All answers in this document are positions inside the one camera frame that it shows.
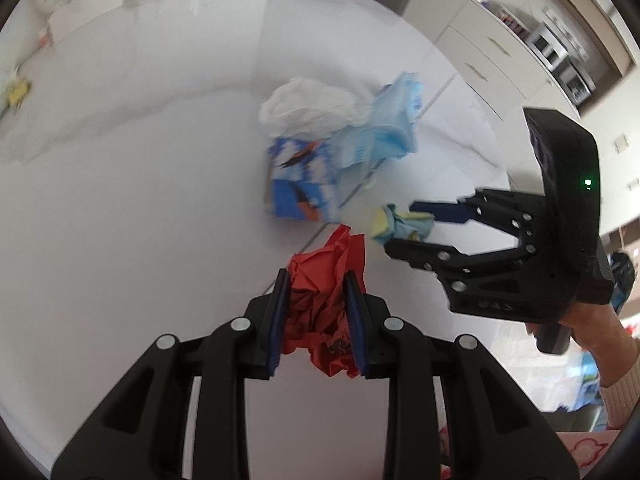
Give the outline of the person right hand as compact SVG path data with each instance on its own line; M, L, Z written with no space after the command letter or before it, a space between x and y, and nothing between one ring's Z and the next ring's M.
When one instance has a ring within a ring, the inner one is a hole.
M618 382L638 360L638 344L609 304L574 302L560 324L569 328L578 346L592 355L603 387Z

